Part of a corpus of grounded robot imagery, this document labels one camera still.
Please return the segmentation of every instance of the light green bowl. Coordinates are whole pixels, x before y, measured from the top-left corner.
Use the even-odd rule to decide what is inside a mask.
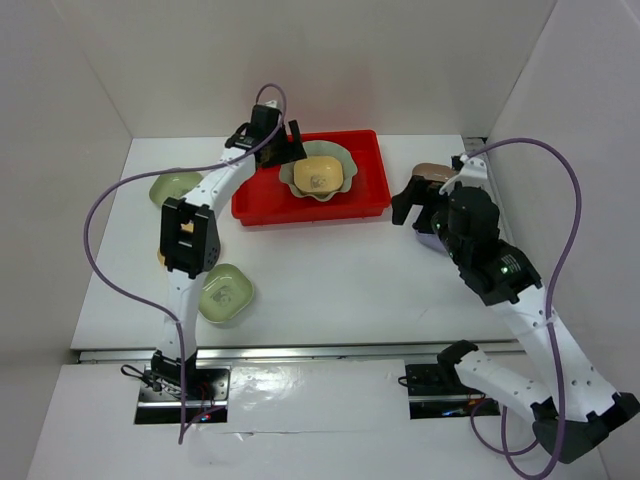
[[[253,284],[238,267],[221,263],[213,267],[204,281],[200,313],[211,323],[224,323],[249,305],[253,294]]]
[[[326,140],[312,140],[304,142],[302,146],[304,147],[307,157],[327,155],[338,159],[342,165],[342,176],[344,180],[342,182],[342,186],[338,190],[326,195],[303,193],[293,183],[293,166],[295,165],[295,162],[286,163],[280,167],[279,178],[282,183],[286,183],[289,186],[289,190],[291,190],[291,193],[294,196],[298,198],[313,197],[319,202],[328,202],[336,193],[346,193],[351,190],[351,182],[356,173],[358,173],[358,166],[356,165],[356,162],[353,161],[353,157],[349,150],[344,148],[342,145],[327,142]]]
[[[149,198],[153,203],[162,207],[169,198],[181,198],[193,190],[202,180],[198,172],[165,173],[160,175],[149,190]]]

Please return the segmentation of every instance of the metal base plate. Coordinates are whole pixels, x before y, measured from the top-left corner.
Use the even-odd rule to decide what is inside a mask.
[[[227,421],[227,400],[229,398],[230,367],[216,367],[198,369],[203,383],[202,398],[187,398],[187,418],[208,410],[213,406],[225,407],[211,415],[202,417],[199,423],[220,423]],[[159,425],[178,423],[180,420],[180,388],[170,383],[161,383],[161,389],[156,391],[140,382],[138,392],[138,406],[136,409],[136,424]],[[205,392],[213,392],[212,398],[206,398]]]

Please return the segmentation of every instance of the white enclosure wall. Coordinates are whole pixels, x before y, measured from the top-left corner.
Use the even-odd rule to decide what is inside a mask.
[[[490,140],[546,140],[575,166],[581,233],[556,305],[597,368],[640,393],[640,1],[559,0]],[[573,193],[535,147],[491,155],[518,245],[549,278],[568,235]],[[636,419],[601,447],[611,478],[640,476]]]
[[[119,176],[131,137],[49,2],[0,2],[0,39],[0,476],[16,480],[89,281],[84,216]]]
[[[227,135],[265,81],[303,131],[488,135],[554,0],[53,0],[134,137]]]

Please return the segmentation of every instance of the wire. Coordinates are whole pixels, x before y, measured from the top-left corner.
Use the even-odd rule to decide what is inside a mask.
[[[202,400],[200,400],[200,410],[198,410],[198,413],[196,413],[196,416],[202,414],[202,411],[204,410],[204,401],[207,397],[206,393],[204,393],[204,388],[202,388],[201,385],[198,385],[198,388],[200,389],[200,392],[202,392]]]
[[[487,405],[489,402],[492,402],[492,401],[493,400],[487,398],[486,400],[481,401],[475,407],[473,407],[473,410],[471,410],[471,415],[469,416],[469,420],[471,421],[471,430],[473,430],[473,433],[476,435],[476,437],[478,437],[478,440],[480,440],[480,443],[482,443],[485,447],[487,447],[489,450],[491,450],[494,453],[497,453],[499,455],[504,455],[505,454],[504,452],[506,449],[504,449],[503,447],[503,450],[500,450],[499,448],[496,448],[493,445],[491,445],[489,442],[487,442],[484,438],[482,438],[482,435],[480,435],[480,432],[478,431],[478,427],[476,426],[476,415],[478,414],[478,411],[484,405]],[[533,443],[528,447],[523,448],[522,450],[516,450],[515,452],[509,452],[509,454],[511,456],[524,455],[525,453],[529,453],[531,450],[533,450],[537,446],[538,446],[538,441],[534,440]]]
[[[94,273],[96,274],[96,276],[102,280],[102,282],[104,282],[108,287],[110,287],[111,289],[115,290],[116,292],[118,292],[121,295],[124,295],[127,298],[130,298],[131,300],[135,300],[137,302],[143,303],[145,305],[148,305],[150,307],[153,307],[157,310],[160,310],[161,312],[163,312],[165,315],[167,315],[169,318],[171,318],[171,320],[173,320],[175,322],[176,325],[176,330],[178,332],[178,343],[180,346],[180,435],[178,437],[178,444],[182,445],[182,441],[184,440],[184,434],[186,433],[186,431],[189,429],[189,427],[192,425],[194,419],[191,419],[191,421],[189,423],[187,423],[187,406],[186,406],[186,401],[187,401],[187,379],[186,379],[186,369],[185,369],[185,346],[184,346],[184,333],[182,331],[182,325],[180,324],[180,320],[178,319],[178,317],[168,308],[152,302],[151,300],[148,300],[146,298],[140,297],[138,295],[135,295],[134,293],[131,293],[127,290],[125,290],[124,288],[116,285],[115,283],[113,283],[100,269],[100,267],[98,267],[98,264],[96,263],[95,257],[93,256],[93,252],[91,251],[91,245],[89,243],[89,232],[91,229],[91,221],[93,220],[93,216],[96,213],[96,210],[98,209],[98,207],[102,204],[102,202],[111,194],[113,193],[115,190],[117,190],[118,188],[122,187],[123,185],[127,185],[128,183],[134,182],[136,180],[140,180],[143,178],[148,178],[148,177],[155,177],[157,175],[163,175],[165,173],[176,173],[176,172],[199,172],[199,171],[204,171],[204,170],[218,170],[221,168],[227,168],[230,165],[234,165],[242,160],[244,160],[245,158],[253,155],[254,153],[256,153],[258,150],[260,150],[261,148],[263,148],[265,145],[267,145],[272,139],[273,137],[276,136],[276,134],[278,133],[278,131],[280,130],[280,128],[284,125],[284,119],[286,117],[286,113],[287,113],[287,97],[284,93],[284,90],[279,86],[276,85],[275,83],[267,83],[266,85],[264,85],[259,91],[258,94],[256,95],[256,103],[259,103],[260,101],[260,97],[262,96],[262,93],[268,89],[268,88],[274,88],[276,89],[279,93],[280,96],[282,98],[282,115],[280,115],[280,119],[278,120],[278,125],[276,125],[276,127],[273,129],[273,131],[262,141],[260,142],[258,145],[256,145],[254,148],[246,151],[245,153],[243,153],[242,155],[240,155],[237,158],[234,158],[233,160],[230,160],[228,162],[220,162],[220,163],[216,163],[213,165],[205,165],[203,167],[189,167],[189,168],[168,168],[165,170],[155,170],[152,172],[146,172],[146,173],[140,173],[137,175],[132,175],[131,177],[127,177],[124,178],[116,183],[114,183],[113,185],[111,185],[109,188],[107,188],[104,192],[102,192],[102,194],[100,194],[100,196],[98,197],[98,199],[93,203],[93,205],[91,205],[91,208],[89,208],[89,212],[87,213],[87,218],[85,219],[84,222],[84,227],[83,227],[83,231],[82,231],[82,241],[83,241],[83,246],[84,246],[84,252],[85,255],[87,256],[87,260],[89,261],[89,265],[91,265],[91,268],[93,269]],[[206,411],[203,413],[203,415],[206,415],[207,413],[212,413],[215,412],[216,410],[220,410],[223,407],[215,407],[210,409],[210,411]]]
[[[420,387],[424,387],[425,385],[421,384],[421,383],[409,383],[409,379],[407,378],[406,375],[403,375],[402,377],[398,378],[398,383],[400,385],[402,385],[405,388],[420,388]]]
[[[151,380],[149,375],[144,374],[143,372],[141,372],[140,370],[138,370],[136,367],[132,365],[129,365],[129,364],[122,365],[120,367],[120,373],[122,373],[122,375],[124,375],[125,377],[137,378],[142,383],[144,383],[147,387],[153,388],[153,380]]]
[[[567,257],[569,256],[569,252],[573,247],[576,236],[578,234],[578,228],[580,226],[580,219],[582,217],[582,191],[580,189],[580,182],[578,181],[578,176],[576,175],[573,167],[569,161],[555,148],[553,148],[548,143],[542,142],[540,140],[536,140],[533,138],[525,138],[525,137],[517,137],[517,138],[508,138],[506,140],[501,140],[496,143],[492,143],[490,145],[485,145],[484,147],[471,152],[468,154],[469,158],[477,157],[478,155],[482,155],[483,153],[489,152],[495,148],[502,147],[504,145],[512,145],[517,143],[524,143],[529,145],[536,145],[547,150],[554,157],[556,157],[560,163],[564,166],[565,170],[569,174],[569,178],[571,179],[571,184],[573,185],[573,191],[576,198],[576,208],[573,216],[573,224],[571,226],[571,232],[569,233],[569,238],[567,239],[567,243],[565,244],[560,258],[558,259],[558,263],[553,269],[553,273],[551,274],[551,279],[549,280],[549,287],[547,289],[547,296],[545,299],[545,317],[548,319],[551,318],[553,314],[553,294],[555,293],[556,285],[558,283],[558,277],[560,276],[560,271],[564,266]],[[501,426],[501,439],[502,439],[502,448],[503,451],[499,452],[504,454],[507,462],[511,466],[511,468],[522,478],[527,480],[541,480],[549,476],[549,474],[553,471],[558,461],[560,460],[560,453],[562,452],[562,446],[564,444],[565,430],[566,430],[566,397],[565,397],[565,389],[564,389],[564,372],[562,370],[562,360],[560,358],[560,349],[558,347],[558,339],[556,338],[556,331],[553,326],[553,322],[547,323],[547,330],[549,333],[549,343],[551,344],[551,351],[553,353],[553,363],[556,370],[556,377],[558,381],[558,429],[556,432],[556,442],[553,447],[553,453],[551,454],[551,459],[549,463],[544,468],[542,472],[536,475],[529,475],[518,468],[513,459],[511,458],[514,454],[509,452],[507,449],[507,428],[506,428],[506,407],[503,410],[502,415],[502,426]],[[473,414],[471,416],[472,427],[473,427]],[[480,436],[477,430],[474,428],[474,433],[478,437],[478,439],[482,442],[483,445],[488,446],[488,443]]]

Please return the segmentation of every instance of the small green bowl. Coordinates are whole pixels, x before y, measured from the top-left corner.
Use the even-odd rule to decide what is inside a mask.
[[[227,322],[251,303],[253,294],[253,284],[238,267],[221,263],[204,281],[200,313],[211,323]]]
[[[181,198],[193,190],[202,180],[198,172],[177,172],[160,175],[149,190],[149,198],[153,203],[162,207],[169,198]]]

